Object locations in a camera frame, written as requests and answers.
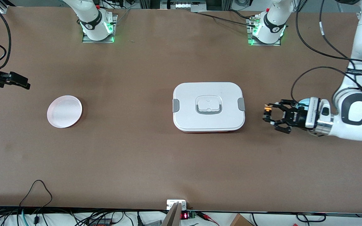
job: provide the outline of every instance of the plug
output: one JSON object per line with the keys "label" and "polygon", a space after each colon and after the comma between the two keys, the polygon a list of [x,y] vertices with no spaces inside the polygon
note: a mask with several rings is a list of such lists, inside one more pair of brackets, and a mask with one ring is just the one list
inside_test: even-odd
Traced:
{"label": "plug", "polygon": [[34,225],[38,224],[39,222],[40,222],[40,217],[35,216],[33,220]]}
{"label": "plug", "polygon": [[145,226],[143,223],[142,223],[142,220],[139,216],[139,212],[138,212],[138,216],[136,217],[138,219],[138,226]]}

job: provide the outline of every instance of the table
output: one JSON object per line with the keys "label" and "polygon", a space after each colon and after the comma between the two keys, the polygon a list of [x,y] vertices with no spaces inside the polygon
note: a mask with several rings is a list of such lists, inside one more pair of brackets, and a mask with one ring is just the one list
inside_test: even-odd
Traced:
{"label": "table", "polygon": [[[302,35],[333,53],[317,17],[301,14]],[[330,42],[349,54],[356,15],[323,18]],[[348,64],[307,49],[293,15],[280,47],[249,46],[244,26],[184,10],[131,10],[111,44],[81,43],[70,8],[11,7],[6,19],[13,44],[3,71],[28,77],[31,89],[0,89],[0,205],[18,205],[42,179],[53,193],[50,206],[163,209],[177,198],[201,210],[362,213],[362,142],[299,129],[286,135],[261,119],[264,103],[288,99],[305,70]],[[6,40],[0,21],[0,43]],[[295,97],[330,98],[341,79],[315,71]],[[174,88],[208,81],[241,87],[241,129],[184,133],[174,126]],[[83,116],[57,129],[47,108],[67,94],[82,101]],[[47,200],[38,184],[25,205]]]}

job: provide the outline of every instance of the metal bracket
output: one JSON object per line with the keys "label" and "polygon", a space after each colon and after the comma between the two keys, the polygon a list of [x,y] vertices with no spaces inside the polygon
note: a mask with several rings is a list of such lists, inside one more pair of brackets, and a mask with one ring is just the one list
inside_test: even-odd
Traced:
{"label": "metal bracket", "polygon": [[187,210],[187,201],[184,199],[167,199],[167,210],[171,209],[171,207],[174,205],[174,203],[181,203],[182,204],[182,210]]}
{"label": "metal bracket", "polygon": [[0,0],[0,13],[6,14],[6,11],[8,10],[8,6]]}
{"label": "metal bracket", "polygon": [[[245,19],[245,22],[247,24],[253,24],[250,19]],[[255,27],[250,27],[250,26],[247,25],[248,44],[250,46],[280,46],[281,45],[280,38],[277,40],[277,42],[275,42],[273,44],[266,44],[266,43],[263,43],[263,42],[259,41],[257,39],[257,37],[252,35],[253,30],[255,30]]]}
{"label": "metal bracket", "polygon": [[112,30],[112,33],[109,34],[103,40],[91,40],[91,39],[89,39],[89,37],[87,37],[85,32],[83,32],[82,43],[113,43],[114,42],[115,31],[117,30],[118,14],[112,14],[112,12],[108,12],[108,13],[111,14],[111,16],[108,16],[107,29]]}

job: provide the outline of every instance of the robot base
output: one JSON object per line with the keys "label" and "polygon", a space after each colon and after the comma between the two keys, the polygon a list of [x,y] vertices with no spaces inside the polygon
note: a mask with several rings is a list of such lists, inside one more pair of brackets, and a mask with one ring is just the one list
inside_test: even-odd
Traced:
{"label": "robot base", "polygon": [[111,12],[110,12],[110,14],[112,15],[112,17],[108,18],[108,23],[113,22],[114,24],[113,25],[107,25],[107,28],[112,29],[112,33],[109,34],[103,40],[91,40],[91,39],[89,39],[89,37],[87,37],[85,32],[83,32],[82,43],[113,43],[114,42],[114,40],[115,40],[115,30],[117,29],[118,15],[117,14],[112,14]]}
{"label": "robot base", "polygon": [[[252,21],[250,19],[246,19],[245,22],[247,24],[252,24]],[[253,30],[255,28],[247,26],[247,34],[248,34],[248,44],[251,46],[280,46],[280,38],[277,42],[272,44],[266,44],[258,40],[257,37],[253,36]]]}

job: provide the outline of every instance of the white plate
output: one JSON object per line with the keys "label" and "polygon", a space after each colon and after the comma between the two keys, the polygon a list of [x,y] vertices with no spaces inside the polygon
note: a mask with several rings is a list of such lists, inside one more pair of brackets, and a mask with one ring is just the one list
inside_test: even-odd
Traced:
{"label": "white plate", "polygon": [[67,128],[75,124],[82,115],[82,104],[75,96],[61,96],[50,104],[47,119],[52,126]]}

